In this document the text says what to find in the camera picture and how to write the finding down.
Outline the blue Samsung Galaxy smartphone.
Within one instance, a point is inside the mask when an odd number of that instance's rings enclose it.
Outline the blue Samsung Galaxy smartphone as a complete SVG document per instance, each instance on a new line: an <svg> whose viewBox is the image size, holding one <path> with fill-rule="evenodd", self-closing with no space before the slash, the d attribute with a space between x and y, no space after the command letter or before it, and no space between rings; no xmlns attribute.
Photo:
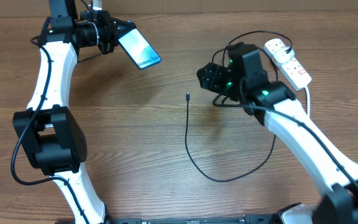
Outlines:
<svg viewBox="0 0 358 224"><path fill-rule="evenodd" d="M118 42L139 70L154 66L162 61L159 54L138 29L132 29L119 38Z"/></svg>

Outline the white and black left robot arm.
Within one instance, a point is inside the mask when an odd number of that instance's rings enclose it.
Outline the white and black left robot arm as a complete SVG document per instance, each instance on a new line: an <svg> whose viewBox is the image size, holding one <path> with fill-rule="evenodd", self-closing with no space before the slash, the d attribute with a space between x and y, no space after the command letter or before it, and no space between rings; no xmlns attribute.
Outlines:
<svg viewBox="0 0 358 224"><path fill-rule="evenodd" d="M40 69L27 109L12 120L16 149L42 171L44 182L57 184L75 223L113 223L86 170L87 143L68 107L70 86L80 49L97 46L109 54L137 27L110 16L98 2L77 13L73 1L51 1L50 12L31 39L40 50Z"/></svg>

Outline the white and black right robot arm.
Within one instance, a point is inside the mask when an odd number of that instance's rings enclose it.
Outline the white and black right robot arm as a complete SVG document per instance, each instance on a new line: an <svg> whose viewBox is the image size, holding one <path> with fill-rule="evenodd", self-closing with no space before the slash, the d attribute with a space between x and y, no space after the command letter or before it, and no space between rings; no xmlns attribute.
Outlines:
<svg viewBox="0 0 358 224"><path fill-rule="evenodd" d="M269 80L256 45L239 42L227 49L229 66L210 62L197 71L201 88L233 100L233 107L279 137L322 197L317 206L289 205L269 222L358 224L358 164L319 130L286 84Z"/></svg>

